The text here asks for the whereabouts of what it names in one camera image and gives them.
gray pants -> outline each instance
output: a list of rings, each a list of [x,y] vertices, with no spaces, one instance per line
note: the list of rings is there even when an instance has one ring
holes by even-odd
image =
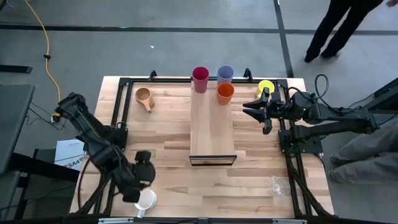
[[[398,119],[386,123],[373,134],[354,138],[335,157],[352,161],[331,171],[339,182],[398,183]]]

black pants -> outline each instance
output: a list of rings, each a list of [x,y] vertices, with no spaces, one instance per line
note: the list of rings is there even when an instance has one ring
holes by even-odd
[[[336,55],[346,45],[366,15],[382,2],[383,0],[331,0],[329,10],[313,36],[307,55],[319,55],[333,28],[349,10],[346,20],[322,53],[327,57]]]

white cup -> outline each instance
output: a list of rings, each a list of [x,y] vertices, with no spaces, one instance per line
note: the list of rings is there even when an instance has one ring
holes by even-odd
[[[145,215],[145,211],[152,208],[156,204],[156,194],[153,190],[144,189],[141,191],[138,203],[134,205],[138,208],[138,218],[142,218]]]

concrete floor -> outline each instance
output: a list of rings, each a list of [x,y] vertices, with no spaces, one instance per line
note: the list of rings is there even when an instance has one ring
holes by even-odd
[[[314,30],[326,13],[328,1],[280,0],[286,29]],[[0,13],[0,24],[37,25],[35,17],[20,0],[9,0]],[[102,77],[105,75],[189,76],[199,65],[215,75],[222,64],[232,65],[241,75],[249,67],[257,77],[286,77],[284,63],[288,50],[292,73],[304,78],[314,91],[319,73],[329,76],[325,100],[334,106],[348,106],[397,77],[398,6],[384,4],[368,15],[359,30],[392,30],[389,35],[354,35],[338,60],[303,57],[312,35],[288,34],[281,41],[281,21],[273,0],[33,0],[30,2],[44,24],[54,26],[242,28],[233,32],[83,32],[49,31],[50,71],[61,88],[62,98],[71,91],[86,97],[95,110]],[[0,74],[0,84],[32,83],[33,102],[47,111],[56,107],[56,89],[45,73],[45,38],[39,30],[1,30],[0,63],[29,65],[30,75]],[[33,155],[35,148],[52,148],[57,140],[74,138],[72,126],[57,131],[37,121],[24,126],[16,151]],[[353,138],[342,133],[323,141],[325,158]],[[325,159],[326,170],[331,169]],[[396,222],[396,186],[357,186],[329,183],[337,215],[380,222]]]

person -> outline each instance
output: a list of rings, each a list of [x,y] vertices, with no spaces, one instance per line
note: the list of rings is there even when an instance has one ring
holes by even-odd
[[[337,56],[337,53],[346,45],[348,39],[353,35],[366,15],[382,2],[383,0],[331,0],[329,10],[313,36],[304,61],[310,63],[319,56],[321,48],[324,46],[333,28],[349,10],[346,20],[330,40],[328,47],[321,54],[321,57],[324,59]],[[398,0],[388,0],[387,5],[392,7],[397,3]]]
[[[337,167],[328,178],[343,184],[398,183],[398,118],[373,134],[362,134],[330,160]]]

